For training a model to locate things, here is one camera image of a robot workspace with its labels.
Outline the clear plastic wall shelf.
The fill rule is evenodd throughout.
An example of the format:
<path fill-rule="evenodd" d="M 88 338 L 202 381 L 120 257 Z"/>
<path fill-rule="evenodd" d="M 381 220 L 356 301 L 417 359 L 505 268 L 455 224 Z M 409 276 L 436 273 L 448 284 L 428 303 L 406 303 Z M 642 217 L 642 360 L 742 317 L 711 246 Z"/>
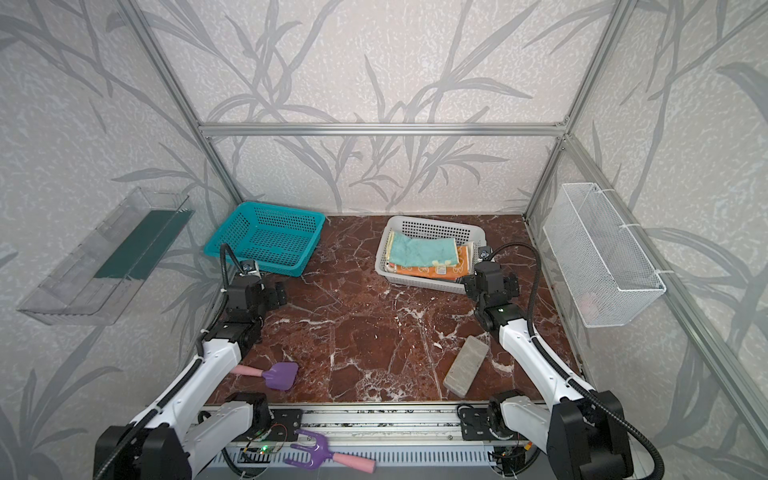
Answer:
<path fill-rule="evenodd" d="M 187 194 L 134 188 L 17 311 L 49 326 L 114 324 L 194 213 Z"/>

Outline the light green cloth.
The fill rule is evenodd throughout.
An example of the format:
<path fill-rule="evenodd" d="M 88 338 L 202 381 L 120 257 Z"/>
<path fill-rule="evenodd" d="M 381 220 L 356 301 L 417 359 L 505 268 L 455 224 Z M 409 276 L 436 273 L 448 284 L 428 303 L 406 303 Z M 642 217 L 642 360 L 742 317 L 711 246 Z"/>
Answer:
<path fill-rule="evenodd" d="M 459 261 L 456 241 L 451 238 L 412 238 L 392 231 L 385 247 L 385 260 L 403 267 L 456 265 Z"/>

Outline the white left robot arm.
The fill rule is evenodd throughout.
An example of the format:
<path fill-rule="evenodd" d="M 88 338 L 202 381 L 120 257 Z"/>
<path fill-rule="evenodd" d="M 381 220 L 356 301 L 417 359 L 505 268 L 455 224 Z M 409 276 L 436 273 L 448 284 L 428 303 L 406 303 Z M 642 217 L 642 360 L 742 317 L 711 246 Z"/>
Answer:
<path fill-rule="evenodd" d="M 241 362 L 260 342 L 267 313 L 286 303 L 283 284 L 269 286 L 254 271 L 226 283 L 220 309 L 198 335 L 188 366 L 129 424 L 111 426 L 99 437 L 94 478 L 193 479 L 232 440 L 269 431 L 273 420 L 263 393 L 236 392 L 207 419 L 197 416 L 229 374 L 261 378 L 273 390 L 293 386 L 294 363 L 258 369 Z"/>

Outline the teal plastic basket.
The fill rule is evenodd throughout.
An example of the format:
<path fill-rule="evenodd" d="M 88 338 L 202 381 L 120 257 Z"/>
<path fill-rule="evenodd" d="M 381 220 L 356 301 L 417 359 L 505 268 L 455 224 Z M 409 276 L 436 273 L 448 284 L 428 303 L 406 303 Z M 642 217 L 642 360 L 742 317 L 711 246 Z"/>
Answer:
<path fill-rule="evenodd" d="M 324 214 L 244 202 L 218 227 L 203 248 L 218 258 L 227 244 L 239 260 L 253 260 L 269 273 L 299 277 L 319 243 Z"/>

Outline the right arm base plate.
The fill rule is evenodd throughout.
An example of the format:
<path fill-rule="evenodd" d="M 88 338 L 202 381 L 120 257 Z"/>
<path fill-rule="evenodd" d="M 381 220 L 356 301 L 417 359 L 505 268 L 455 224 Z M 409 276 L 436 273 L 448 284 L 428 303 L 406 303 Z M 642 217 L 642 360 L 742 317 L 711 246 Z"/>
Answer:
<path fill-rule="evenodd" d="M 459 419 L 461 437 L 464 441 L 521 441 L 519 432 L 510 430 L 501 419 L 499 413 L 493 413 L 492 408 L 476 407 L 462 403 L 456 407 Z"/>

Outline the white plastic basket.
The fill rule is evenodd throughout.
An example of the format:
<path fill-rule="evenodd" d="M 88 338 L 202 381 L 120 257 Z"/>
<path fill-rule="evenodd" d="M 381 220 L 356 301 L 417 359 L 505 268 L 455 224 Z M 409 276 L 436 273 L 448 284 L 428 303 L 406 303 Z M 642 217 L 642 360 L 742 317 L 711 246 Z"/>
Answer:
<path fill-rule="evenodd" d="M 376 254 L 375 271 L 391 283 L 463 295 L 487 245 L 475 225 L 394 216 Z"/>

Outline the orange patterned towel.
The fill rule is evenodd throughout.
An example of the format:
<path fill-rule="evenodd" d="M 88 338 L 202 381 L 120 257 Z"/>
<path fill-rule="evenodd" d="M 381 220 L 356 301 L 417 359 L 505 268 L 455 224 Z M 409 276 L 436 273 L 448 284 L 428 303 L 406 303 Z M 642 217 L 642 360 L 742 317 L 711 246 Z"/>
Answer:
<path fill-rule="evenodd" d="M 406 275 L 409 277 L 427 278 L 441 281 L 457 281 L 474 271 L 475 244 L 468 242 L 457 248 L 459 261 L 456 265 L 437 265 L 430 267 L 403 267 L 393 263 L 385 263 L 388 273 Z"/>

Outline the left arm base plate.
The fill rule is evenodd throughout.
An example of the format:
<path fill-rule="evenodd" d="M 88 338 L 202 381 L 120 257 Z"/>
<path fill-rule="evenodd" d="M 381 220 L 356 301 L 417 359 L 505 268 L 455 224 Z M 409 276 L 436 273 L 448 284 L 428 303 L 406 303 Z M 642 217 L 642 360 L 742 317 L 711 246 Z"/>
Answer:
<path fill-rule="evenodd" d="M 272 420 L 268 427 L 246 435 L 246 444 L 237 453 L 240 463 L 268 463 L 290 442 L 298 439 L 301 426 L 301 409 L 277 409 L 271 411 Z"/>

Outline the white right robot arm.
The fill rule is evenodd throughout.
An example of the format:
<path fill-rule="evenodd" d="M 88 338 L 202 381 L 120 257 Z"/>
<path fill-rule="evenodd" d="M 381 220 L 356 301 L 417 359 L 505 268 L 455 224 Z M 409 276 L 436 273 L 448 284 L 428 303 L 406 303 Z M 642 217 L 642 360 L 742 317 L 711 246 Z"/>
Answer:
<path fill-rule="evenodd" d="M 576 374 L 546 343 L 534 325 L 542 278 L 535 247 L 534 279 L 525 308 L 513 304 L 519 285 L 496 262 L 500 248 L 484 246 L 473 273 L 463 278 L 483 329 L 507 351 L 532 381 L 543 401 L 522 394 L 492 403 L 489 416 L 506 433 L 520 434 L 546 454 L 558 479 L 628 479 L 635 473 L 632 443 L 649 455 L 650 479 L 661 479 L 666 465 L 659 450 L 628 422 L 619 399 L 598 391 Z"/>

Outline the aluminium frame profile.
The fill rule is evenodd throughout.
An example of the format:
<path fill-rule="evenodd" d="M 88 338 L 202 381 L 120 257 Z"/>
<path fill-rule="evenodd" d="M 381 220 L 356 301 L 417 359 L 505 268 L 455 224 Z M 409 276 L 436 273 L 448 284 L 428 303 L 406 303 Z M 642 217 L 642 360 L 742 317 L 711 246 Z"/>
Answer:
<path fill-rule="evenodd" d="M 594 159 L 588 154 L 583 143 L 574 133 L 578 119 L 583 115 L 588 99 L 595 90 L 599 76 L 605 71 L 609 59 L 625 33 L 634 1 L 613 3 L 609 20 L 597 49 L 587 67 L 584 80 L 579 87 L 573 105 L 561 122 L 555 123 L 201 123 L 192 109 L 192 104 L 182 90 L 181 83 L 173 72 L 170 62 L 160 47 L 148 18 L 142 13 L 138 2 L 120 1 L 118 16 L 138 40 L 141 49 L 148 56 L 154 71 L 159 76 L 174 105 L 180 110 L 192 142 L 203 153 L 214 173 L 223 183 L 228 196 L 241 203 L 243 196 L 235 185 L 222 160 L 210 141 L 218 136 L 435 136 L 435 137 L 554 137 L 557 142 L 550 154 L 541 178 L 527 210 L 533 212 L 542 192 L 550 181 L 562 155 L 567 154 L 590 182 L 599 185 L 606 194 L 607 202 L 618 212 L 619 217 L 630 223 L 640 248 L 653 266 L 670 270 L 671 265 L 649 235 L 637 224 L 637 219 L 614 190 L 612 182 L 605 176 Z M 767 446 L 767 399 L 760 392 L 756 382 L 748 375 L 712 323 L 694 300 L 682 280 L 672 275 L 667 283 L 664 300 L 672 315 L 685 332 L 698 355 L 718 382 L 721 391 L 732 403 L 737 415 L 744 422 L 760 447 Z"/>

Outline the grey stone block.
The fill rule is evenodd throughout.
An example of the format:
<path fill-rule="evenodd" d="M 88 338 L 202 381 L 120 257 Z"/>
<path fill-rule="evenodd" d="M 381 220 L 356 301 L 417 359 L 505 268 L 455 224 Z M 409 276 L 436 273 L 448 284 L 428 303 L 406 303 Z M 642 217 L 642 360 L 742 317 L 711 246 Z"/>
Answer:
<path fill-rule="evenodd" d="M 489 352 L 489 346 L 469 336 L 449 368 L 443 386 L 459 398 L 465 398 Z"/>

